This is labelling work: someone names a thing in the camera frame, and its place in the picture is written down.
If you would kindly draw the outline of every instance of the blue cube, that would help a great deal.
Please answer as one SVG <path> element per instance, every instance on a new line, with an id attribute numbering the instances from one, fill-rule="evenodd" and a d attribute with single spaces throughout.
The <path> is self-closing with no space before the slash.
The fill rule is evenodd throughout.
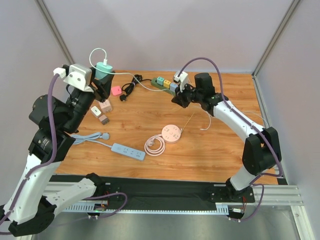
<path id="1" fill-rule="evenodd" d="M 170 91 L 175 92 L 175 89 L 176 89 L 177 87 L 178 87 L 178 85 L 175 84 L 174 82 L 172 82 L 172 83 L 170 84 Z"/>
<path id="2" fill-rule="evenodd" d="M 160 86 L 164 85 L 165 79 L 163 77 L 158 76 L 156 79 L 156 83 L 159 84 Z"/>

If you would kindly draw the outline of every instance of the wooden table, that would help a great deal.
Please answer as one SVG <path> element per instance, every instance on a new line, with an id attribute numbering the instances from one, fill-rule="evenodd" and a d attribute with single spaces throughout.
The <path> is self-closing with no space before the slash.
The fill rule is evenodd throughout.
<path id="1" fill-rule="evenodd" d="M 162 76 L 171 80 L 174 75 L 174 72 L 131 72 L 141 74 L 144 79 Z M 193 85 L 194 74 L 189 73 Z M 220 92 L 218 75 L 211 76 L 216 91 Z M 239 110 L 260 114 L 251 75 L 223 74 L 222 79 L 224 94 Z M 116 75 L 112 86 L 122 86 L 131 80 L 130 75 Z M 155 89 L 149 81 L 144 81 L 143 84 Z M 94 172 L 110 177 L 225 182 L 242 166 L 244 143 L 216 118 L 211 119 L 212 124 L 208 130 L 200 130 L 208 126 L 208 115 L 197 104 L 190 104 L 183 109 L 172 103 L 171 99 L 169 93 L 150 91 L 138 85 L 126 102 L 121 102 L 119 97 L 110 96 L 113 111 L 106 114 L 110 119 L 108 124 L 102 125 L 88 112 L 79 127 L 81 135 L 109 133 L 110 139 L 105 143 L 118 143 L 143 151 L 146 140 L 160 134 L 165 125 L 174 124 L 182 128 L 194 113 L 181 139 L 176 144 L 166 144 L 162 155 L 146 155 L 144 161 L 138 161 L 114 153 L 101 144 L 85 142 L 70 148 L 57 173 L 86 175 Z M 258 116 L 251 113 L 247 115 L 253 121 L 263 123 Z M 268 176 L 262 177 L 258 182 L 277 184 L 276 178 Z"/>

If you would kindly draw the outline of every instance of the black power cord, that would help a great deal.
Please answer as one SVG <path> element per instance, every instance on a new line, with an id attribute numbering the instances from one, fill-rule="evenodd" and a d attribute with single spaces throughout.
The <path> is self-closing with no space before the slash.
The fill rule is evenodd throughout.
<path id="1" fill-rule="evenodd" d="M 138 81 L 141 83 L 143 81 L 151 81 L 151 79 L 143 79 L 142 75 L 139 74 L 135 74 L 134 75 L 136 79 L 138 79 Z M 127 97 L 133 92 L 134 88 L 136 85 L 138 85 L 138 81 L 135 79 L 134 77 L 132 78 L 132 81 L 129 83 L 126 83 L 125 85 L 123 85 L 121 87 L 121 90 L 124 91 L 126 94 L 122 94 L 119 98 L 121 100 L 121 102 L 124 102 L 127 100 Z"/>

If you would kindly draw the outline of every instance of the light blue cable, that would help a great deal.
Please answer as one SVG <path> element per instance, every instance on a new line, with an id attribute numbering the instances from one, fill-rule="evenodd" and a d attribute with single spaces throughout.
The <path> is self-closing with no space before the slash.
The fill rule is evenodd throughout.
<path id="1" fill-rule="evenodd" d="M 85 136 L 78 135 L 78 134 L 73 134 L 73 135 L 71 135 L 71 137 L 75 138 L 75 141 L 74 141 L 73 145 L 82 144 L 85 141 L 88 141 L 88 142 L 93 142 L 93 143 L 97 143 L 97 144 L 102 144 L 102 145 L 104 145 L 106 147 L 112 148 L 112 146 L 110 146 L 108 144 L 105 144 L 105 143 L 100 142 L 100 141 L 96 141 L 96 139 L 108 140 L 110 138 L 110 135 L 107 132 L 105 132 L 105 133 L 96 132 L 96 133 L 93 133 L 93 134 L 90 134 L 90 135 L 85 135 Z"/>

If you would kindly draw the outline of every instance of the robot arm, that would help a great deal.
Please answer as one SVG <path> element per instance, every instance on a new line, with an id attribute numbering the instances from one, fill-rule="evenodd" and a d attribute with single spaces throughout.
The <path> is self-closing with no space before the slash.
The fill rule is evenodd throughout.
<path id="1" fill-rule="evenodd" d="M 279 137 L 273 127 L 264 128 L 255 123 L 237 110 L 232 102 L 224 96 L 226 103 L 229 105 L 228 107 L 223 101 L 222 94 L 215 91 L 212 78 L 208 73 L 198 73 L 194 76 L 196 87 L 187 83 L 187 73 L 182 72 L 180 77 L 177 74 L 178 72 L 173 79 L 178 83 L 178 87 L 175 89 L 175 97 L 172 99 L 172 102 L 183 108 L 186 108 L 190 103 L 200 104 L 203 110 L 227 124 L 244 142 L 243 166 L 234 176 L 226 181 L 231 195 L 236 195 L 245 190 L 258 175 L 276 164 L 270 149 L 266 146 L 260 134 L 264 135 L 279 161 L 281 161 Z M 250 125 L 245 123 L 233 110 L 237 111 Z"/>
<path id="2" fill-rule="evenodd" d="M 55 69 L 64 82 L 74 87 L 64 103 L 52 97 L 52 113 L 57 140 L 54 161 L 47 163 L 53 153 L 53 142 L 48 115 L 48 96 L 40 96 L 33 104 L 29 119 L 39 126 L 28 148 L 29 155 L 21 179 L 8 203 L 0 207 L 0 220 L 7 216 L 9 231 L 15 236 L 38 234 L 45 230 L 66 207 L 91 196 L 102 196 L 107 191 L 105 182 L 94 173 L 80 182 L 55 194 L 43 196 L 51 176 L 65 159 L 75 139 L 78 127 L 94 100 L 103 102 L 110 95 L 113 76 L 95 79 L 95 69 L 78 64 Z"/>

